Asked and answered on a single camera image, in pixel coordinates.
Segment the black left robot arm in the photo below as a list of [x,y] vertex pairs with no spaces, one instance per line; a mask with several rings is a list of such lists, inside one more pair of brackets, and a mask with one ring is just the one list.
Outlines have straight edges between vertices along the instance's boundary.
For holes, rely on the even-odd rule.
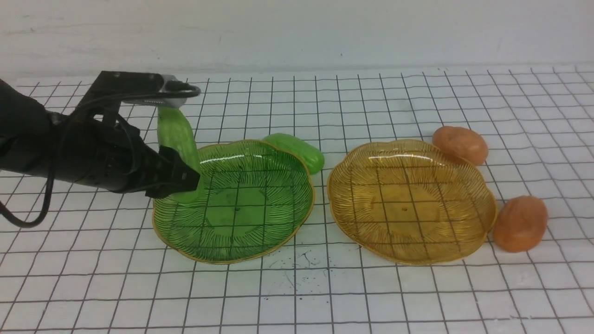
[[147,146],[119,110],[180,107],[200,93],[172,75],[103,71],[66,116],[1,82],[1,169],[154,199],[193,192],[199,173],[172,148]]

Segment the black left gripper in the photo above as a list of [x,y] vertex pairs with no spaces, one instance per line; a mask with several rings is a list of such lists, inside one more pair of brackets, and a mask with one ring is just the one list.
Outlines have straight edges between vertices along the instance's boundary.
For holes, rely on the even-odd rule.
[[197,189],[200,174],[173,148],[155,151],[121,117],[97,120],[49,112],[47,182],[63,180],[114,193],[145,192],[152,199]]

